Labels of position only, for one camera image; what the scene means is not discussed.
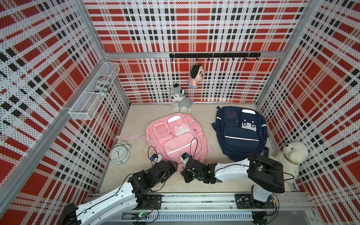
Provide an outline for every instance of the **plush doll keychain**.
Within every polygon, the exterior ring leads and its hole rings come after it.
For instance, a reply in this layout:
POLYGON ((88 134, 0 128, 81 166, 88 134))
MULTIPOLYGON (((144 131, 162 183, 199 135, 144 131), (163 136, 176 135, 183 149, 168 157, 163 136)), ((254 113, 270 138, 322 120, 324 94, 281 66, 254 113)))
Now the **plush doll keychain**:
POLYGON ((189 78, 189 86, 191 88, 197 88, 198 82, 202 80, 204 77, 204 67, 201 65, 194 65, 191 69, 190 78, 189 78))

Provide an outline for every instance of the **gold collar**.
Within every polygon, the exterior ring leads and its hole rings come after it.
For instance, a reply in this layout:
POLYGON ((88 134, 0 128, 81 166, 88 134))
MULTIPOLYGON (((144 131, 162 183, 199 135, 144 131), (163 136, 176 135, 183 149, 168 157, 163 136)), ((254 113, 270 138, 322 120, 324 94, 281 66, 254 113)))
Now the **gold collar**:
POLYGON ((294 164, 294 165, 298 165, 298 163, 294 163, 293 161, 289 160, 289 158, 286 157, 285 153, 284 153, 284 157, 285 157, 285 159, 286 159, 289 163, 292 163, 292 164, 294 164))

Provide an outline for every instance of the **white wire basket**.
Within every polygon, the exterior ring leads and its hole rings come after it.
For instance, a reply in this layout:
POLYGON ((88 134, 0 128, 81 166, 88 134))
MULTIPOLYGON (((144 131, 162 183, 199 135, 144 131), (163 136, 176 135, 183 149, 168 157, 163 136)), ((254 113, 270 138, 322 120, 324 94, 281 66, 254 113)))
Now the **white wire basket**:
POLYGON ((119 71, 118 63, 105 62, 72 106, 69 111, 71 117, 75 120, 92 120, 119 71))

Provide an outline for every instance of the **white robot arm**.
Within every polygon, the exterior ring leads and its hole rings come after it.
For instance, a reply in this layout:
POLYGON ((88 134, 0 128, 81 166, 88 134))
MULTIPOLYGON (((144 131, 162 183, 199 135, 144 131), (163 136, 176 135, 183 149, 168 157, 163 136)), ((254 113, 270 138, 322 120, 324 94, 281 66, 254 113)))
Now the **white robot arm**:
POLYGON ((93 201, 77 207, 74 203, 67 205, 60 215, 59 224, 97 225, 136 207, 145 208, 151 188, 160 182, 164 183, 175 171, 176 162, 159 161, 152 168, 133 174, 120 187, 93 201))
POLYGON ((256 183, 252 188, 252 198, 259 202, 266 202, 271 193, 285 192, 283 165, 258 153, 250 154, 249 158, 242 161, 227 164, 205 165, 187 153, 180 159, 186 167, 181 172, 186 183, 193 179, 214 184, 230 179, 250 178, 256 183))

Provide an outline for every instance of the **wall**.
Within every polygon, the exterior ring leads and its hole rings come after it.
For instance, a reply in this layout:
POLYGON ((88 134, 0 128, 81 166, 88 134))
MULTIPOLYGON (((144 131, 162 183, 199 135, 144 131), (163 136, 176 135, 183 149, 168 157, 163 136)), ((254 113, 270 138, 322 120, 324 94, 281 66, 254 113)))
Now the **wall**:
MULTIPOLYGON (((0 2, 0 184, 100 60, 71 0, 0 2)), ((70 120, 0 224, 54 224, 96 192, 125 108, 112 87, 92 121, 70 120)))
POLYGON ((359 22, 359 1, 320 1, 259 104, 280 147, 309 148, 296 183, 326 224, 360 218, 359 22))
POLYGON ((84 2, 114 53, 281 51, 307 1, 84 2))
POLYGON ((168 102, 175 83, 191 101, 255 103, 277 58, 256 59, 120 59, 119 78, 130 102, 168 102), (196 64, 205 75, 189 88, 189 71, 196 64))

